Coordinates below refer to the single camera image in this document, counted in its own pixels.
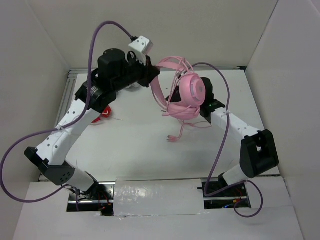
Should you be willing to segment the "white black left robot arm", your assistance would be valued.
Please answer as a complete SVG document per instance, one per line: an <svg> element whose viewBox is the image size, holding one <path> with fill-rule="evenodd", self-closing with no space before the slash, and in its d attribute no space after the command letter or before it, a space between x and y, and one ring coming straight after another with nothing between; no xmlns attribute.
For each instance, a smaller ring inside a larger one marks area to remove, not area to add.
<svg viewBox="0 0 320 240"><path fill-rule="evenodd" d="M24 155L53 184L74 187L86 199L94 199L99 193L98 181L67 162L69 151L86 128L117 99L117 92L134 83L149 87L159 74L160 70L145 53L106 50L98 58L98 67L89 70L86 82L55 129L41 144L28 147Z"/></svg>

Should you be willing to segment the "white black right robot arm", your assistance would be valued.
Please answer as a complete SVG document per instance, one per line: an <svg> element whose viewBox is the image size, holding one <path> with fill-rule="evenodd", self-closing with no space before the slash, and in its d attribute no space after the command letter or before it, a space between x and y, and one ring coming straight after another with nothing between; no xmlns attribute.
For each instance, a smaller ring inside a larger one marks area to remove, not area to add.
<svg viewBox="0 0 320 240"><path fill-rule="evenodd" d="M278 166L279 158L273 134L265 129L249 126L232 114L227 106L215 99L213 85L206 77L189 74L176 80L168 96L164 96L158 82L152 94L163 108L163 116L179 120L183 127L201 116L209 124L225 130L223 141L232 136L240 142L239 163L218 177L218 190L230 196L237 183L244 183Z"/></svg>

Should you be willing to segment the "pink headphones with cable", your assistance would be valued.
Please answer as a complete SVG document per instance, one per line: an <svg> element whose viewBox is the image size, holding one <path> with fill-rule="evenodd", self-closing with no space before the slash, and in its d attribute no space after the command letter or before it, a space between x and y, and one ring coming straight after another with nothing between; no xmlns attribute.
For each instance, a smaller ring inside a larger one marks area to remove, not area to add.
<svg viewBox="0 0 320 240"><path fill-rule="evenodd" d="M162 115L173 117L181 124L178 136L169 135L167 137L168 142L174 143L181 139L186 126L199 128L200 121L195 123L187 121L200 115L201 105L206 99L206 87L192 65L181 56L163 58L156 66L160 69L175 70L168 99L163 94L158 77L155 77L150 84L152 95L162 108Z"/></svg>

